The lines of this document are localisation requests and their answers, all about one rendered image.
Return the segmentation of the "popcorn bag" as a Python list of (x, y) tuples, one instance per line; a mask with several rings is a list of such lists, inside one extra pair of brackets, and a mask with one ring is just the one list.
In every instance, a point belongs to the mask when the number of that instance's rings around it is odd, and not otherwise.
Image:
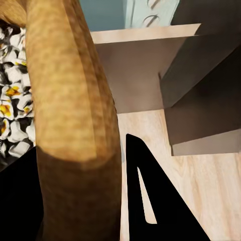
[(121, 241), (114, 98), (79, 0), (0, 0), (0, 28), (25, 29), (44, 217), (36, 241)]

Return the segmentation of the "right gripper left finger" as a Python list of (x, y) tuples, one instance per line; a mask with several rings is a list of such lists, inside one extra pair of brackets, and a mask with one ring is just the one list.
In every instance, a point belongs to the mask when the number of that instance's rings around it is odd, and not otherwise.
[(36, 146), (0, 172), (0, 241), (36, 241), (44, 217)]

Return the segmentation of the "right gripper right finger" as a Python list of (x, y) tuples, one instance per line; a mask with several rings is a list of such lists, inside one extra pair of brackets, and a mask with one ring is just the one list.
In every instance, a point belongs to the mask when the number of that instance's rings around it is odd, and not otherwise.
[[(210, 241), (146, 143), (126, 134), (130, 241)], [(156, 217), (146, 222), (138, 167)]]

